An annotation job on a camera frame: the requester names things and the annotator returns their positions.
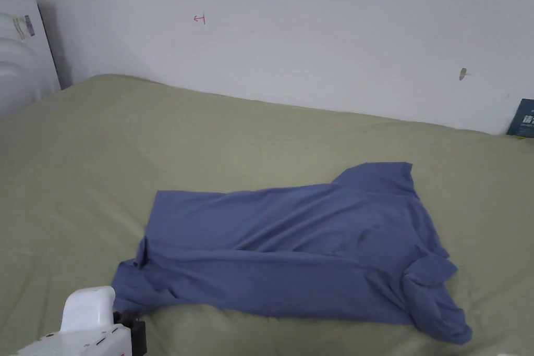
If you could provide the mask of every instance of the white appliance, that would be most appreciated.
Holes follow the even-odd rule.
[[[0,118],[59,90],[37,0],[0,0]]]

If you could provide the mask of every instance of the green bedsheet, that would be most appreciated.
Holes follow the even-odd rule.
[[[0,354],[58,331],[76,289],[133,257],[156,190],[329,182],[368,161],[414,180],[460,271],[464,347],[412,327],[265,318],[205,305],[147,316],[149,356],[534,351],[534,141],[98,76],[0,120]]]

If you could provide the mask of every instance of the wall mark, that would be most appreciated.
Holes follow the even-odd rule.
[[[196,22],[199,22],[199,20],[203,20],[203,21],[204,21],[204,25],[205,25],[205,17],[204,17],[204,13],[202,13],[202,17],[197,17],[197,16],[195,16],[194,20],[195,20]]]
[[[466,75],[467,75],[467,68],[464,67],[460,70],[460,81],[462,81]]]

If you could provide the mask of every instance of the red writing on wall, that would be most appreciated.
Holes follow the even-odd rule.
[[[195,16],[195,21],[196,21],[196,22],[199,22],[199,20],[204,21],[204,25],[205,25],[205,17],[204,17],[204,13],[202,13],[202,17],[197,17],[197,16]]]

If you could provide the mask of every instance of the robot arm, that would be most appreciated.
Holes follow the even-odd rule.
[[[145,322],[133,314],[114,313],[114,300],[112,287],[72,293],[65,302],[60,331],[31,343],[17,356],[143,356]]]

